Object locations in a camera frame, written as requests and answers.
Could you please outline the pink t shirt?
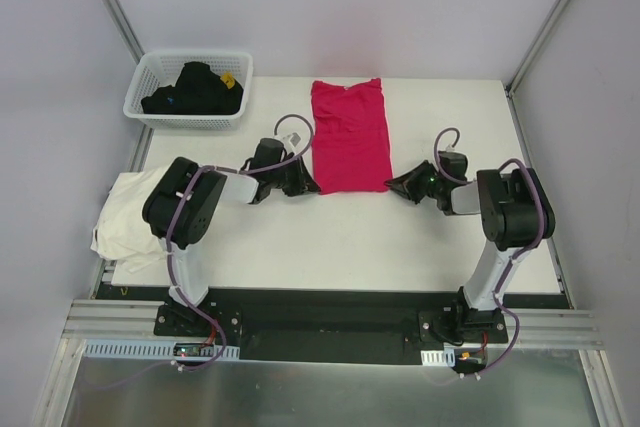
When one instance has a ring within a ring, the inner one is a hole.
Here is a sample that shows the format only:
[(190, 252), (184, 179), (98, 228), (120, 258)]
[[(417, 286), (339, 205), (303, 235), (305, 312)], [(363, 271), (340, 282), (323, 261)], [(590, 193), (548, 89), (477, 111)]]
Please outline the pink t shirt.
[(321, 193), (387, 191), (391, 146), (381, 80), (352, 86), (316, 80), (311, 106), (312, 169)]

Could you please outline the white t shirt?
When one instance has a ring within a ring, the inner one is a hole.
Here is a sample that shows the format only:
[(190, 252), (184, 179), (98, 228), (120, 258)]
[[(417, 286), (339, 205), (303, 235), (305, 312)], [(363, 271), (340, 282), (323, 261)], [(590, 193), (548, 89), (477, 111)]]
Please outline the white t shirt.
[(131, 273), (164, 259), (164, 248), (143, 220), (142, 210), (167, 170), (165, 165), (118, 175), (93, 228), (91, 250), (100, 258)]

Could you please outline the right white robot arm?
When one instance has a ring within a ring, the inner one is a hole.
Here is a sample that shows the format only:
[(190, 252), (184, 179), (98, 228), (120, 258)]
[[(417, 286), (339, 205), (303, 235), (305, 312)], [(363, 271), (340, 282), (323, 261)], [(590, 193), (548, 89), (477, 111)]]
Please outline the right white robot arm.
[(539, 178), (517, 159), (467, 178), (468, 159), (438, 150), (433, 163), (389, 179), (385, 186), (415, 204), (429, 198), (447, 216), (477, 215), (485, 244), (469, 280), (459, 288), (449, 309), (427, 321), (434, 339), (460, 346), (484, 339), (504, 322), (504, 293), (519, 264), (554, 233), (555, 214)]

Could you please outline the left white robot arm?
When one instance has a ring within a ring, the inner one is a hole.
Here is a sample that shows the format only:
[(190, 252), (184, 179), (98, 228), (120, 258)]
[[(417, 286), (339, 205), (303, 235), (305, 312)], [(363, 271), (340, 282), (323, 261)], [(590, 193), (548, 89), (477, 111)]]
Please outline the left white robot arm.
[(170, 298), (182, 305), (176, 322), (188, 335), (204, 334), (210, 310), (201, 305), (208, 294), (197, 244), (207, 233), (218, 204), (257, 205), (273, 190), (288, 197), (318, 194), (319, 185), (308, 171), (300, 136), (263, 138), (240, 170), (200, 166), (176, 158), (152, 190), (142, 219), (162, 241), (167, 259)]

